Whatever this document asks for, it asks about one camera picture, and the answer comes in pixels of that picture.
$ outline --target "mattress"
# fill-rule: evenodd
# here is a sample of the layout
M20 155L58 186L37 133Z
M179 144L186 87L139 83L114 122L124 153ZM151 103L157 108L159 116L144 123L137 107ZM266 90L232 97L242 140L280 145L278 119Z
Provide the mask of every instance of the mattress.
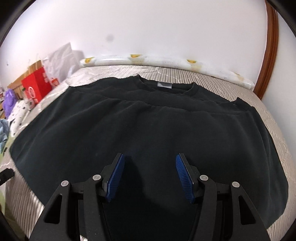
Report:
M286 209L279 219L267 230L272 241L280 240L296 218L296 171L286 142L271 114L252 91L243 87L200 73L163 67L115 65L82 68L51 91L30 112L24 123L20 126L17 135L69 86L85 85L106 77L124 78L137 74L148 80L168 83L195 82L230 101L234 101L239 97L257 109L273 138L289 184L289 198ZM24 178L16 169L9 151L5 152L2 162L0 162L0 171L5 168L15 170L15 177L8 181L4 187L1 187L2 193L5 196L6 206L18 226L29 237L44 206L30 190Z

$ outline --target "white wall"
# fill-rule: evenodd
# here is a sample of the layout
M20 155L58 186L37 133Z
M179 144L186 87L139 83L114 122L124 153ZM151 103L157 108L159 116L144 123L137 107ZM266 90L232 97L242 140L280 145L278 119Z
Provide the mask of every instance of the white wall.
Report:
M296 165L296 38L278 16L278 52L262 102L279 125Z
M85 57L182 57L256 82L266 32L264 0L37 0L0 48L0 82L6 87L29 59L32 64L67 42Z

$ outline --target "ridged blue surface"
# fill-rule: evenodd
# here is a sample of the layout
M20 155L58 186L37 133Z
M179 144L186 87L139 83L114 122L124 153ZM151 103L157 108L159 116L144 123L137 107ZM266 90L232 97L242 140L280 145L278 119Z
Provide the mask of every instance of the ridged blue surface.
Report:
M185 197L190 201L190 203L194 203L195 197L193 194L193 183L180 155L177 155L176 157L176 169L185 192Z
M106 200L107 202L110 202L111 199L113 199L115 197L116 194L116 190L118 188L120 179L121 179L121 175L124 169L124 155L122 154L119 158L118 163L116 164L114 171L110 177L110 180L108 182L108 186L107 186L107 194L106 194Z

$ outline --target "metal pin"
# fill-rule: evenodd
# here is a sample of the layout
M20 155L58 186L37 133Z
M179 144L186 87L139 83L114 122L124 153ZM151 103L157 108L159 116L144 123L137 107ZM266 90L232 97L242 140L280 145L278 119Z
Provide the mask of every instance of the metal pin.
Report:
M95 180L95 181L98 181L98 180L100 180L101 179L101 175L94 175L93 176L93 180Z
M209 178L208 178L207 175L201 175L200 179L203 180L203 181L207 181Z
M68 182L67 180L62 181L62 183L61 183L62 187L65 187L65 186L67 186L68 184L69 184L69 182Z
M239 188L239 183L238 183L238 182L233 182L232 185L233 185L235 188Z

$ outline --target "light blue cloth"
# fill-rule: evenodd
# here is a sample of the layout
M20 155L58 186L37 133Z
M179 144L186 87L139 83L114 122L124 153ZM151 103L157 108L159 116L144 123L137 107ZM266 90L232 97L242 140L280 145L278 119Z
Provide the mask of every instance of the light blue cloth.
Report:
M8 139L9 125L5 119L0 119L0 153L2 153Z

